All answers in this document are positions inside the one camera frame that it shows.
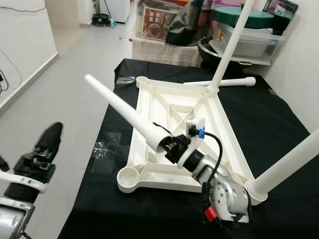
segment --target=white plastic tube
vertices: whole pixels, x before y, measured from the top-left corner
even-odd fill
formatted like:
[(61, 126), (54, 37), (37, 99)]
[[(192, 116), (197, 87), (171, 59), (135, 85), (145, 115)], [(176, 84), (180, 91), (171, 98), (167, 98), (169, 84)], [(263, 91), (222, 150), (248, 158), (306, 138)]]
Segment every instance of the white plastic tube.
[(230, 58), (232, 57), (232, 55), (235, 51), (238, 40), (239, 40), (240, 35), (245, 27), (245, 24), (247, 22), (247, 19), (249, 17), (251, 9), (253, 8), (254, 3), (255, 3), (255, 0), (246, 0), (244, 8), (239, 16), (239, 19), (237, 21), (236, 26), (235, 26), (234, 32), (230, 37), (230, 40), (228, 42), (228, 45), (227, 45), (226, 50), (224, 52), (224, 55), (220, 60), (220, 63), (218, 65), (216, 73), (212, 79), (211, 84), (208, 86), (208, 90), (210, 90), (212, 92), (216, 92), (216, 93), (218, 92), (220, 82), (223, 79), (223, 76), (224, 76), (225, 71), (227, 69), (227, 66), (229, 64)]
[(91, 75), (86, 75), (85, 80), (97, 90), (109, 104), (132, 125), (145, 139), (147, 144), (156, 152), (163, 152), (160, 142), (171, 135), (163, 128), (155, 126), (147, 119), (139, 115), (135, 109), (123, 101), (120, 97), (106, 88)]
[(249, 194), (257, 201), (319, 154), (319, 128), (254, 180), (246, 183)]
[[(197, 81), (197, 82), (185, 82), (185, 85), (190, 86), (209, 86), (211, 81)], [(220, 82), (221, 86), (254, 86), (256, 84), (255, 77), (246, 77), (243, 79), (231, 79), (231, 80), (222, 80)]]

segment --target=red connector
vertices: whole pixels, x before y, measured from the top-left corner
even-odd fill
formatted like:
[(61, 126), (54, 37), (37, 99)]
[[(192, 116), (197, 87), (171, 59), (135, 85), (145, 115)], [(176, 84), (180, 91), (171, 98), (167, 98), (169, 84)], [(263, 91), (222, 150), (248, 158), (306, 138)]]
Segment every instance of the red connector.
[(218, 218), (217, 213), (215, 212), (215, 210), (212, 207), (209, 207), (206, 209), (205, 215), (207, 216), (207, 218), (210, 222), (212, 222), (213, 220)]

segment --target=red label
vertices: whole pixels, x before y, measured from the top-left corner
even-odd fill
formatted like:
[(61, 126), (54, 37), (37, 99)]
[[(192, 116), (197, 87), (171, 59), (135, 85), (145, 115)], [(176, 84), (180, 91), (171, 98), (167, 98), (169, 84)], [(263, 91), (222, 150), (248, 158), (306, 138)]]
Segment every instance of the red label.
[(165, 41), (176, 13), (144, 7), (142, 37)]

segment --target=white wall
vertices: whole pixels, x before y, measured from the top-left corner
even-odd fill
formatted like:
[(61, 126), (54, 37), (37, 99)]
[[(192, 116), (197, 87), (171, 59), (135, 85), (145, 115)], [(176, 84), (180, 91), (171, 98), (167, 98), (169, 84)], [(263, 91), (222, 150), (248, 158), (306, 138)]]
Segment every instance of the white wall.
[(93, 0), (77, 0), (79, 22), (89, 24), (92, 21), (92, 15), (95, 13)]
[(79, 27), (77, 0), (45, 0), (53, 27)]
[[(38, 10), (44, 0), (0, 0), (1, 6)], [(17, 12), (0, 8), (0, 49), (4, 51), (22, 74), (22, 83), (56, 53), (46, 9), (39, 12)], [(19, 74), (0, 52), (0, 69), (12, 87), (19, 85)], [(0, 107), (14, 92), (0, 94)]]
[(313, 132), (319, 127), (319, 1), (294, 0), (299, 10), (285, 35), (271, 67), (261, 74), (284, 99), (304, 126)]

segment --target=tiled floor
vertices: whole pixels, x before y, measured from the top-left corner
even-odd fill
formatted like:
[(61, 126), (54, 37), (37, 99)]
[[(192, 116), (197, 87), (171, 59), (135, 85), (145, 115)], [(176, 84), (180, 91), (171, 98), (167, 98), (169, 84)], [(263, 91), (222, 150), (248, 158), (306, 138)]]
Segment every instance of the tiled floor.
[(55, 46), (59, 55), (62, 56), (87, 30), (83, 27), (52, 27)]
[[(136, 12), (131, 7), (126, 24), (115, 29), (90, 27), (0, 119), (0, 154), (11, 168), (46, 127), (55, 121), (64, 124), (54, 160), (57, 170), (48, 192), (36, 200), (26, 229), (33, 239), (56, 239), (71, 212), (108, 106), (84, 76), (91, 74), (114, 87), (114, 69), (123, 58), (132, 57), (129, 37)], [(5, 188), (0, 187), (0, 195)]]

